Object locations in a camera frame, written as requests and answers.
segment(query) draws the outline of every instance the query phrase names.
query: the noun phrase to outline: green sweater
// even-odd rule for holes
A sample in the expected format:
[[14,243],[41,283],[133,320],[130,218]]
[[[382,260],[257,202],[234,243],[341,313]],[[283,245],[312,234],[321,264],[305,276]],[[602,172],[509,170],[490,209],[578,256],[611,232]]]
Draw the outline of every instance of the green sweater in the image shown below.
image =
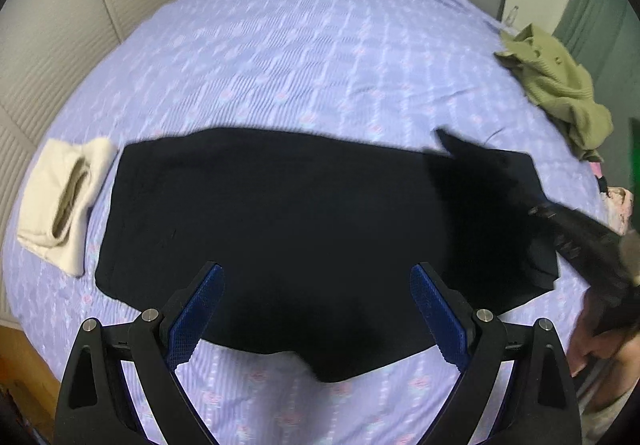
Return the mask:
[[613,131],[611,113],[593,100],[591,75],[555,37],[530,24],[516,37],[502,32],[498,61],[520,81],[529,101],[546,111],[576,158],[601,162],[595,151]]

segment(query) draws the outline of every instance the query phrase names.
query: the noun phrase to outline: metal screw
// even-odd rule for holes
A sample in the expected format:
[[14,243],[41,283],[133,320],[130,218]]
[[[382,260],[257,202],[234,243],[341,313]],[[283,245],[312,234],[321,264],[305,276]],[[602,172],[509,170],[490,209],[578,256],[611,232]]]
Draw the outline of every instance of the metal screw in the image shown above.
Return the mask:
[[144,322],[151,322],[158,318],[158,310],[156,308],[149,308],[142,312],[142,320]]
[[494,314],[489,310],[482,308],[476,312],[476,317],[478,317],[482,322],[491,322],[494,319]]
[[540,319],[538,325],[545,331],[551,331],[554,328],[554,324],[549,319]]
[[91,331],[95,329],[96,326],[98,326],[98,323],[95,321],[95,319],[87,319],[82,323],[82,329],[84,331]]

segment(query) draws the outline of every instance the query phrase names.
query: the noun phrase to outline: wooden floor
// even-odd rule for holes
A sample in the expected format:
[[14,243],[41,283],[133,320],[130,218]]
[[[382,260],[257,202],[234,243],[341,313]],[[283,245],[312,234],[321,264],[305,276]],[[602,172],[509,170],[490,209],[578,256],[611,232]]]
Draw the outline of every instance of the wooden floor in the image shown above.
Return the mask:
[[4,326],[0,326],[0,383],[18,386],[19,390],[22,386],[28,393],[18,395],[31,396],[53,419],[59,381],[24,333]]

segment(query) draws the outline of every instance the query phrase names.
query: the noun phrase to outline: pink cloth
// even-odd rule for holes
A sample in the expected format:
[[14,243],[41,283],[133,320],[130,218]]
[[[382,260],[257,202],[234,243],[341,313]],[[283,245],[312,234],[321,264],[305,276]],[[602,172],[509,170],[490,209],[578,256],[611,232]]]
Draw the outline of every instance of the pink cloth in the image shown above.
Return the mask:
[[589,165],[591,165],[591,172],[594,173],[595,177],[602,178],[602,167],[600,163],[589,162]]

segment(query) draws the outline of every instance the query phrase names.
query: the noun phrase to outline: bed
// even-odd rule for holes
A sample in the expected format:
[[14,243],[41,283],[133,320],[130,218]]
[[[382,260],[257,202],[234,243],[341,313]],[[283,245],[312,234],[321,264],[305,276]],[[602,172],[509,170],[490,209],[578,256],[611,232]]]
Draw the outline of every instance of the bed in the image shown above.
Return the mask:
[[[55,63],[47,56],[39,63],[41,73],[47,64],[62,65],[63,84],[20,84],[38,67],[17,63],[9,68],[11,80],[9,70],[0,79],[13,93],[0,100],[14,100],[0,109],[0,139],[9,149],[3,168],[10,171],[2,179],[13,191],[3,199],[6,294],[56,377],[62,378],[82,320],[93,316],[107,325],[138,313],[106,297],[94,281],[116,165],[90,217],[82,278],[63,275],[17,243],[22,177],[47,138],[82,143],[108,136],[122,148],[205,127],[250,126],[437,149],[432,131],[447,125],[496,148],[529,152],[550,197],[602,217],[589,165],[571,155],[544,113],[494,60],[504,0],[176,0],[136,27],[170,1],[100,0],[94,18],[75,25],[93,32],[76,41],[82,49],[61,50],[64,57]],[[0,11],[4,32],[15,19],[10,13],[24,3],[8,0]],[[78,39],[70,19],[55,20]],[[106,33],[95,34],[98,27]],[[55,45],[50,42],[49,50]],[[33,54],[33,46],[19,54],[29,49]],[[3,61],[10,64],[6,51],[0,51]],[[52,95],[55,104],[45,98]],[[530,324],[548,317],[566,345],[584,285],[564,263],[560,268],[555,291],[504,319]],[[125,366],[143,426],[162,443],[135,370]],[[475,441],[491,427],[508,373],[505,364]],[[251,355],[201,341],[177,376],[220,443],[412,444],[443,404],[457,370],[431,348],[322,384],[293,354]]]

